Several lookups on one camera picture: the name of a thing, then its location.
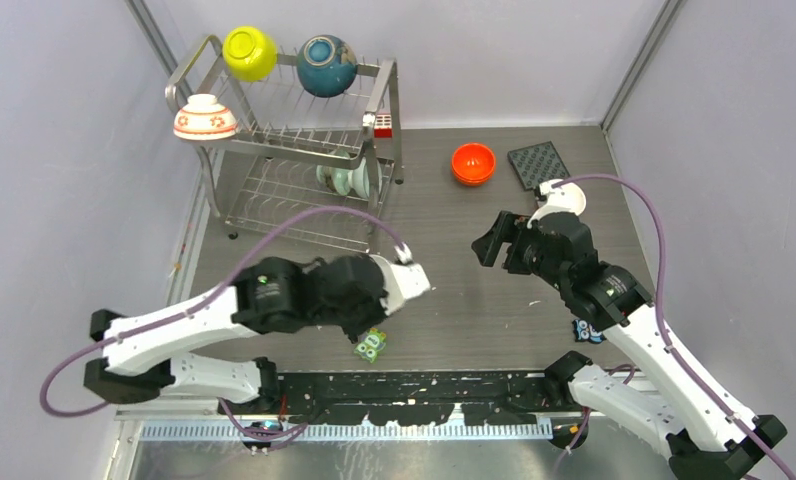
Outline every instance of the green toy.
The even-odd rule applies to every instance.
[[[354,353],[368,360],[369,363],[374,363],[380,351],[383,350],[385,346],[386,334],[376,328],[372,328],[369,330],[368,334],[366,334],[366,338],[354,349]]]

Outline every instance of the metal dish rack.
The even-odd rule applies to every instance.
[[[295,214],[322,205],[343,205],[379,217],[389,185],[404,181],[395,60],[367,64],[361,58],[354,84],[342,95],[324,99],[310,95],[298,82],[297,50],[287,54],[280,48],[271,74],[243,88],[221,55],[221,41],[208,35],[197,42],[168,80],[165,97],[175,114],[186,104],[178,87],[199,62],[207,60],[202,53],[208,45],[212,46],[209,67],[195,93],[216,95],[236,115],[238,128],[230,138],[187,142],[198,153],[204,193],[213,216],[233,230],[231,238],[240,228],[266,233]],[[392,116],[393,158],[378,157],[374,144],[375,117],[386,102]],[[337,149],[347,151],[351,159],[333,154]],[[254,158],[226,214],[219,208],[210,162],[216,151]],[[363,159],[371,192],[368,200],[356,194],[341,196],[316,180],[318,165],[353,170]],[[357,217],[322,215],[299,225],[285,236],[357,251],[374,247],[374,226]]]

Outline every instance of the yellow bowl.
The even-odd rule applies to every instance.
[[[277,64],[274,40],[254,27],[237,27],[227,34],[222,55],[233,76],[243,82],[264,79]]]

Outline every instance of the black textured square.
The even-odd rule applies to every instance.
[[[525,190],[531,190],[547,180],[570,176],[551,142],[511,150],[507,152],[507,160],[516,170]]]

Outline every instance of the white bowl with orange pattern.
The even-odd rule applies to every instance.
[[[174,134],[186,140],[218,140],[236,134],[236,117],[209,93],[192,95],[174,117]]]

